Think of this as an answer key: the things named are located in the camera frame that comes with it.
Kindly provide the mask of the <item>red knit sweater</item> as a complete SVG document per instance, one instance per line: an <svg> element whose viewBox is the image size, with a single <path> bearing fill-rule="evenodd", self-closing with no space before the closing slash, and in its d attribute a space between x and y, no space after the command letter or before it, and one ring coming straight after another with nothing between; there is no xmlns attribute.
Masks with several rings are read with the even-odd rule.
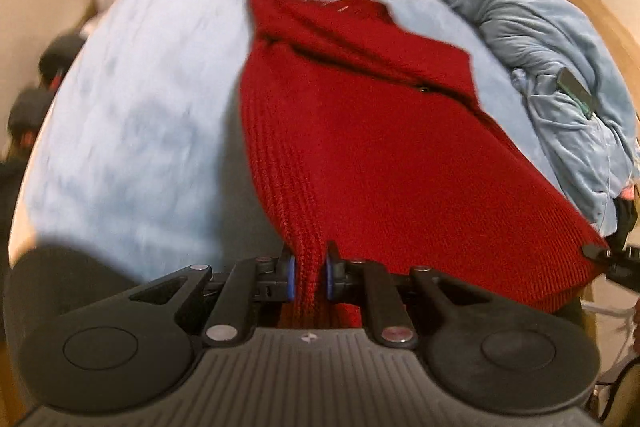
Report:
<svg viewBox="0 0 640 427"><path fill-rule="evenodd" d="M359 324L326 295L330 244L544 312L599 275L582 250L601 235L480 107L469 54L374 0L248 7L240 114L257 197L296 259L285 324Z"/></svg>

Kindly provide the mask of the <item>light blue fleece blanket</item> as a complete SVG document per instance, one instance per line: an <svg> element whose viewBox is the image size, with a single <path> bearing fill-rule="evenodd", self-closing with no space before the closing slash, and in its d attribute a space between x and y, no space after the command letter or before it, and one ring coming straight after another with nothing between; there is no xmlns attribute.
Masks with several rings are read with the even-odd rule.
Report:
<svg viewBox="0 0 640 427"><path fill-rule="evenodd" d="M639 178L636 112L589 18L566 0L442 2L510 70L561 191L601 235L613 234L614 199ZM596 101L591 119L556 85L563 67Z"/></svg>

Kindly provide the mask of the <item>black smartphone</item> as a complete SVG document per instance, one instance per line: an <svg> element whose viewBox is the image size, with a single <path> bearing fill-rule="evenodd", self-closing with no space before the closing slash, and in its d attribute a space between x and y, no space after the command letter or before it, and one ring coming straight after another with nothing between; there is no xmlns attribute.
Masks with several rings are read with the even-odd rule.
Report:
<svg viewBox="0 0 640 427"><path fill-rule="evenodd" d="M559 90L565 93L579 107L582 115L587 119L591 119L596 113L596 101L594 101L589 91L582 87L582 84L573 73L563 67L556 75L555 81Z"/></svg>

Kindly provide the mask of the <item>light blue bed sheet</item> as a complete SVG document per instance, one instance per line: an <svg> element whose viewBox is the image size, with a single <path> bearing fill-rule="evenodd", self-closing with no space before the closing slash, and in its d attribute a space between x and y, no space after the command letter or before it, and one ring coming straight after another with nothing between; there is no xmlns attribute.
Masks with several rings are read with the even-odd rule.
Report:
<svg viewBox="0 0 640 427"><path fill-rule="evenodd" d="M415 34L472 55L484 111L547 178L510 74L440 0L380 0ZM245 159L246 0L117 0L56 95L18 198L9 257L68 244L136 280L280 251Z"/></svg>

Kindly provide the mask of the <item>wooden headboard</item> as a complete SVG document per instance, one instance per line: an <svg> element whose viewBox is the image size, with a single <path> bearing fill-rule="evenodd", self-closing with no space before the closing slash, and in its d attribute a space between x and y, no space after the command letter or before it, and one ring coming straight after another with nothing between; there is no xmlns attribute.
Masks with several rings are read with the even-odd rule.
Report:
<svg viewBox="0 0 640 427"><path fill-rule="evenodd" d="M601 0L567 0L584 12L622 73L639 118L639 43Z"/></svg>

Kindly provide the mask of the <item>dark cap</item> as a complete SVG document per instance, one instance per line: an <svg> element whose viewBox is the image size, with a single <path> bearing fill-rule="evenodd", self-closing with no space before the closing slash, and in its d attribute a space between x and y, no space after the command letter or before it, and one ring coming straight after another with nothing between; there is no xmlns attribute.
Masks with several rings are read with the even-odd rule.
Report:
<svg viewBox="0 0 640 427"><path fill-rule="evenodd" d="M41 82L49 90L56 90L86 43L79 32L66 32L55 37L41 54L38 70Z"/></svg>
<svg viewBox="0 0 640 427"><path fill-rule="evenodd" d="M43 88L21 91L9 113L8 130L11 139L20 142L25 134L36 136L54 100L54 93Z"/></svg>

